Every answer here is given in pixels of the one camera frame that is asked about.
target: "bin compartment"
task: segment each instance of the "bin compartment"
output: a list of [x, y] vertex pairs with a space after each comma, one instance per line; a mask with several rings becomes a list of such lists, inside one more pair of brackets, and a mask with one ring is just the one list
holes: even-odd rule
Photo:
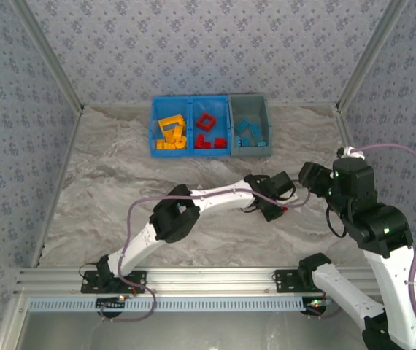
[[[216, 119], [215, 125], [209, 131], [203, 131], [197, 126], [197, 121], [207, 113]], [[194, 157], [220, 157], [231, 155], [231, 117], [229, 114], [228, 96], [194, 96], [192, 97], [192, 155]], [[204, 141], [209, 142], [211, 148], [196, 149], [195, 143], [199, 135], [204, 135]], [[227, 141], [226, 148], [215, 148], [215, 139], [223, 138]]]
[[[231, 155], [234, 157], [271, 155], [271, 124], [265, 96], [261, 94], [229, 95], [229, 111], [231, 113]], [[248, 138], [248, 142], [244, 144], [249, 144], [249, 146], [243, 147], [242, 143], [239, 146], [239, 140], [247, 141], [245, 138]]]
[[[151, 122], [148, 141], [150, 143], [150, 153], [153, 157], [188, 157], [191, 154], [190, 148], [193, 145], [190, 126], [191, 117], [191, 97], [155, 97], [151, 106]], [[156, 149], [157, 140], [164, 139], [158, 121], [168, 117], [181, 114], [185, 121], [185, 128], [182, 132], [187, 137], [185, 149]], [[175, 125], [167, 125], [166, 129], [173, 128]]]

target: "marble surface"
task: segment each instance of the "marble surface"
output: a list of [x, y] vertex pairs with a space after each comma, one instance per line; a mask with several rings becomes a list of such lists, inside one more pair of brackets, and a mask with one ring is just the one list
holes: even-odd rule
[[[41, 266], [81, 265], [119, 249], [126, 235], [126, 212], [138, 198], [164, 195], [177, 184], [212, 188], [245, 175], [292, 179], [306, 161], [331, 166], [340, 144], [331, 108], [271, 106], [273, 155], [263, 158], [151, 158], [147, 145], [148, 107], [87, 108], [82, 116], [66, 179], [51, 222]], [[306, 190], [299, 189], [305, 197]], [[144, 203], [132, 216], [138, 233], [155, 203]], [[190, 235], [165, 245], [141, 266], [297, 265], [315, 252], [337, 265], [365, 265], [350, 238], [338, 239], [325, 220], [326, 203], [314, 196], [274, 222], [259, 212], [232, 211], [201, 218]], [[336, 230], [339, 220], [332, 215]]]

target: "wall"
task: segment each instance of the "wall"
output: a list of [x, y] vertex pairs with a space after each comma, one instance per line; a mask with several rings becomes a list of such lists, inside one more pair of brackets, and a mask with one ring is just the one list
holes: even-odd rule
[[[357, 145], [392, 141], [416, 150], [416, 0], [409, 1], [347, 110]], [[369, 153], [382, 201], [416, 233], [416, 162], [396, 150]]]
[[84, 104], [336, 101], [388, 0], [28, 0]]
[[74, 112], [7, 0], [0, 0], [0, 318], [31, 262]]

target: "white robotic arm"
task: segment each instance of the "white robotic arm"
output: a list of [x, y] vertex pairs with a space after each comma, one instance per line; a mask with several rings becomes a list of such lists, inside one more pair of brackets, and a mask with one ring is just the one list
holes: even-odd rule
[[385, 316], [386, 332], [393, 344], [382, 343], [378, 349], [416, 349], [416, 318], [407, 290], [414, 250], [403, 246], [392, 251], [388, 259], [371, 252], [364, 254], [377, 278], [384, 305], [363, 294], [329, 262], [312, 272], [313, 284], [350, 315], [362, 331], [369, 328], [366, 320]]
[[[186, 237], [198, 217], [206, 214], [224, 212], [232, 209], [256, 207], [263, 212], [263, 215], [268, 221], [282, 215], [283, 208], [264, 202], [261, 199], [256, 198], [252, 193], [242, 192], [242, 190], [254, 190], [269, 198], [276, 199], [280, 203], [289, 203], [297, 199], [297, 196], [294, 194], [295, 187], [285, 172], [279, 173], [272, 178], [269, 178], [269, 176], [249, 175], [246, 176], [244, 180], [236, 182], [235, 184], [217, 187], [211, 190], [188, 191], [185, 185], [180, 185], [168, 195], [189, 195], [194, 198], [200, 198], [188, 201], [174, 201], [173, 203], [168, 200], [161, 201], [160, 204], [155, 207], [154, 214], [151, 216], [150, 221], [128, 245], [126, 253], [123, 255], [120, 267], [121, 273], [124, 276], [128, 275], [139, 262], [160, 246], [174, 243], [175, 241], [179, 241]], [[287, 200], [281, 199], [281, 195], [287, 194], [290, 191], [292, 191], [292, 193]], [[213, 195], [211, 197], [209, 196], [218, 192], [224, 193]], [[175, 215], [171, 213], [174, 209], [178, 211]], [[185, 210], [191, 210], [191, 213], [195, 214], [186, 215], [187, 219], [182, 218], [181, 216], [184, 214]], [[181, 220], [176, 222], [174, 217], [176, 217], [176, 219], [177, 217], [180, 217]], [[160, 228], [163, 226], [164, 230], [170, 232], [159, 232], [161, 231]], [[103, 257], [104, 259], [102, 258], [100, 260], [101, 262], [98, 264], [98, 269], [101, 269], [100, 275], [109, 275], [112, 278], [116, 277], [118, 275], [119, 259], [122, 254], [123, 248]]]
[[[232, 192], [217, 195], [215, 197], [207, 199], [198, 199], [193, 200], [193, 204], [200, 208], [200, 216], [206, 215], [215, 211], [228, 211], [231, 209], [243, 209], [248, 208], [255, 201], [254, 195], [245, 192], [235, 192], [235, 189], [246, 189], [251, 190], [252, 187], [242, 180], [236, 182], [235, 184], [218, 187], [211, 190], [191, 190], [193, 196], [207, 195], [209, 193], [221, 192], [224, 190], [232, 190]], [[163, 239], [156, 238], [156, 230], [152, 223], [148, 222], [142, 231], [130, 242], [125, 256], [122, 261], [122, 274], [128, 275], [134, 267], [146, 258], [149, 254], [154, 252], [160, 246], [166, 245], [166, 242]], [[109, 255], [109, 269], [114, 274], [118, 275], [118, 262], [119, 258], [122, 255], [122, 249], [117, 250], [116, 252]]]
[[[299, 182], [326, 200], [344, 223], [345, 233], [363, 250], [384, 305], [356, 289], [323, 254], [299, 263], [304, 285], [335, 300], [363, 331], [369, 349], [416, 349], [416, 316], [407, 285], [414, 259], [412, 235], [401, 211], [378, 202], [373, 169], [363, 155], [335, 160], [332, 170], [306, 163]], [[416, 297], [416, 277], [414, 288]]]
[[[298, 275], [304, 286], [321, 289], [335, 300], [363, 331], [369, 349], [416, 349], [416, 316], [407, 287], [414, 257], [412, 236], [405, 216], [398, 209], [377, 202], [371, 167], [362, 155], [336, 160], [333, 170], [306, 163], [299, 181], [311, 193], [326, 199], [343, 221], [345, 232], [364, 251], [384, 305], [353, 286], [321, 253], [299, 262]], [[282, 215], [282, 207], [248, 191], [281, 201], [281, 195], [294, 189], [284, 172], [273, 178], [249, 175], [235, 184], [212, 190], [189, 190], [185, 185], [175, 187], [168, 195], [184, 196], [183, 199], [163, 199], [153, 209], [150, 221], [130, 242], [125, 254], [122, 248], [99, 260], [97, 276], [103, 290], [112, 292], [106, 288], [112, 285], [108, 282], [118, 276], [121, 258], [121, 273], [126, 276], [158, 247], [186, 237], [201, 215], [253, 207], [260, 209], [265, 219], [271, 221]]]

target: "yellow block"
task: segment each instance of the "yellow block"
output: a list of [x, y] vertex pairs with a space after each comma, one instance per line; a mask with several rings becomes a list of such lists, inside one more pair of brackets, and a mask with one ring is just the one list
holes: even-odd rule
[[167, 130], [163, 132], [164, 138], [166, 140], [167, 143], [169, 144], [173, 144], [174, 143], [174, 130]]
[[178, 125], [185, 126], [184, 118], [182, 117], [181, 114], [176, 114], [176, 115], [173, 115], [172, 117], [161, 119], [158, 121], [158, 123], [159, 123], [159, 128], [161, 129], [161, 133], [163, 134], [165, 131], [164, 127], [167, 125], [178, 124]]
[[179, 139], [176, 139], [174, 145], [177, 149], [184, 149], [187, 145], [187, 138], [185, 136], [182, 136]]
[[184, 127], [182, 125], [178, 125], [174, 128], [174, 138], [180, 139], [182, 137], [182, 132], [184, 130]]
[[173, 144], [168, 144], [167, 142], [164, 142], [164, 149], [176, 149], [176, 147]]
[[164, 149], [164, 140], [156, 140], [156, 149]]

